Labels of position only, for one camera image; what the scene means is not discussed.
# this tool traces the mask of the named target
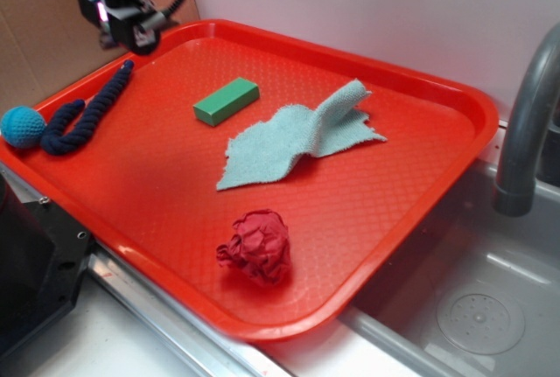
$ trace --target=crocheted ball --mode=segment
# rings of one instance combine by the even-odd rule
[[[0,133],[13,147],[31,148],[39,144],[45,126],[45,119],[37,111],[18,106],[4,114],[0,122]]]

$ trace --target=sink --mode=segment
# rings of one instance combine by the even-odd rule
[[[421,375],[558,375],[560,192],[508,218],[494,176],[477,161],[343,315]]]

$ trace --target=drain strainer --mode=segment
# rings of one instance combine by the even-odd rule
[[[455,346],[484,355],[507,351],[525,331],[519,305],[484,284],[447,292],[437,306],[437,323]]]

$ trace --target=towel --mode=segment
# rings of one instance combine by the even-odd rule
[[[387,141],[364,122],[368,114],[354,108],[371,95],[350,81],[315,110],[302,105],[280,108],[268,122],[258,122],[230,139],[219,191],[285,178],[304,154],[324,157],[357,143]]]

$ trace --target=rope toy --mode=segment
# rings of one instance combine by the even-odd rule
[[[134,62],[127,59],[101,91],[87,105],[83,100],[76,100],[61,106],[46,125],[40,140],[43,150],[53,156],[62,156],[87,143],[93,136],[103,115],[109,110],[116,98],[129,82]],[[68,124],[83,110],[83,115],[66,135]]]

